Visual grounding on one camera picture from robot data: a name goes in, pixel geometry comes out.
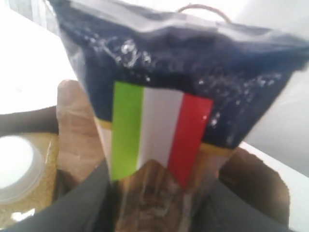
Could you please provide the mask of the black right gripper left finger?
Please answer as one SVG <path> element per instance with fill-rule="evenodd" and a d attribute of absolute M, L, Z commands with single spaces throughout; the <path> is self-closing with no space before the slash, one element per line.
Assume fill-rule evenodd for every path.
<path fill-rule="evenodd" d="M 113 197 L 105 161 L 46 209 L 5 229 L 7 232 L 112 232 Z"/>

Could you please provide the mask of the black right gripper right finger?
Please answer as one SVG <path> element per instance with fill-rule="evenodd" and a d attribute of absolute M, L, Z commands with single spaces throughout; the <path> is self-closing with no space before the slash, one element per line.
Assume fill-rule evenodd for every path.
<path fill-rule="evenodd" d="M 194 232 L 290 232 L 260 213 L 217 179 L 206 188 L 193 217 Z"/>

